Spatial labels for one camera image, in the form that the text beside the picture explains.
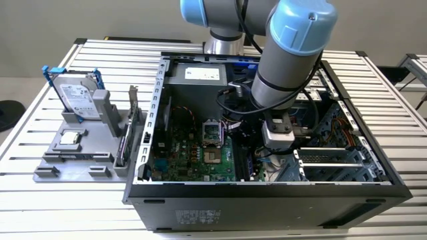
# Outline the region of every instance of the gray wall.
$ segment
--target gray wall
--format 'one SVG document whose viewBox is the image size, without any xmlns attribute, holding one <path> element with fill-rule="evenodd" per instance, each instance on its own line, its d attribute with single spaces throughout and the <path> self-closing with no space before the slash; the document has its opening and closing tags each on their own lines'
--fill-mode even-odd
<svg viewBox="0 0 427 240">
<path fill-rule="evenodd" d="M 391 65 L 404 53 L 427 54 L 426 0 L 330 2 L 339 11 L 330 50 L 364 50 Z M 177 0 L 0 0 L 0 76 L 39 77 L 76 38 L 104 36 L 201 43 L 208 30 L 184 22 Z"/>
</svg>

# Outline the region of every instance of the power supply label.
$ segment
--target power supply label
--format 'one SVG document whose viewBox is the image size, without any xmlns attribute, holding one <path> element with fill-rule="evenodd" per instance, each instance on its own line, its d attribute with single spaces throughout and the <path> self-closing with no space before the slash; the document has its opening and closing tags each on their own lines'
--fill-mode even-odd
<svg viewBox="0 0 427 240">
<path fill-rule="evenodd" d="M 193 80 L 220 80 L 219 68 L 187 67 L 185 79 Z"/>
<path fill-rule="evenodd" d="M 176 210 L 179 224 L 217 224 L 221 210 Z"/>
<path fill-rule="evenodd" d="M 61 84 L 60 89 L 65 95 L 67 102 L 75 114 L 83 118 L 99 118 L 99 111 L 85 86 L 75 84 Z"/>
</svg>

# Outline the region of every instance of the motherboard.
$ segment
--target motherboard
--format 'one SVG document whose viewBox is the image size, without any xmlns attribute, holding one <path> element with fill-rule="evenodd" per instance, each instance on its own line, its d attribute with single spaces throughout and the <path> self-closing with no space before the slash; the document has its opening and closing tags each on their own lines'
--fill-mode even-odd
<svg viewBox="0 0 427 240">
<path fill-rule="evenodd" d="M 215 139 L 212 125 L 208 126 L 205 129 L 209 139 Z M 203 141 L 201 131 L 173 127 L 171 135 L 168 157 L 153 160 L 153 181 L 233 182 L 236 180 L 229 137 L 221 145 L 215 145 Z"/>
</svg>

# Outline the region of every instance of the hard drive label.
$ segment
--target hard drive label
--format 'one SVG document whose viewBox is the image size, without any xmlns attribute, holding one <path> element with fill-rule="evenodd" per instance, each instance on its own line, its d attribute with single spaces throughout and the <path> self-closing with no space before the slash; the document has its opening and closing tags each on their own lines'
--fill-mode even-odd
<svg viewBox="0 0 427 240">
<path fill-rule="evenodd" d="M 87 87 L 75 84 L 61 84 L 60 88 L 75 114 L 83 118 L 99 118 L 99 111 Z"/>
</svg>

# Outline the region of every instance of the metal slotted table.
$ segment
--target metal slotted table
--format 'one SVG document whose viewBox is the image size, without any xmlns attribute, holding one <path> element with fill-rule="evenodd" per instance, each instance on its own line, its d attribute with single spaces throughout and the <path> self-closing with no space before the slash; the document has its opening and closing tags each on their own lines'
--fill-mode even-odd
<svg viewBox="0 0 427 240">
<path fill-rule="evenodd" d="M 128 109 L 129 85 L 148 110 L 160 52 L 203 51 L 200 44 L 88 40 L 60 63 L 69 70 L 99 68 L 111 101 Z M 253 48 L 245 54 L 257 56 Z M 61 124 L 61 102 L 48 85 L 0 147 L 1 239 L 427 239 L 427 124 L 368 57 L 324 51 L 352 102 L 414 198 L 350 230 L 152 233 L 131 205 L 124 183 L 35 183 L 32 174 Z"/>
</svg>

